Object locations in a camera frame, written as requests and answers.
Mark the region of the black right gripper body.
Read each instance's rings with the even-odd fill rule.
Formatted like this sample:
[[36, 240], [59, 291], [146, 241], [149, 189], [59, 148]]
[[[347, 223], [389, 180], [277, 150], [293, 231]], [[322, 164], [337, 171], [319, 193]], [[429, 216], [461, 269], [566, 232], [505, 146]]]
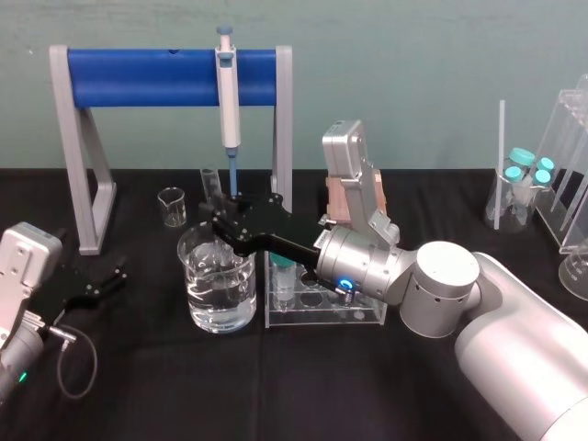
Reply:
[[320, 249], [314, 243], [322, 234], [317, 221], [286, 211], [277, 193], [233, 197], [229, 206], [229, 245], [235, 253], [268, 251], [316, 270]]

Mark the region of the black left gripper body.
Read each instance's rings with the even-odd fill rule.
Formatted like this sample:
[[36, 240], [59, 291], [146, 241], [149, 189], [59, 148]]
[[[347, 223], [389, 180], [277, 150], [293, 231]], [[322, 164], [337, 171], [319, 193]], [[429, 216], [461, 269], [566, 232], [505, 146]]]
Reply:
[[58, 266], [58, 298], [60, 314], [76, 309], [94, 309], [106, 289], [108, 272], [80, 269], [61, 264]]

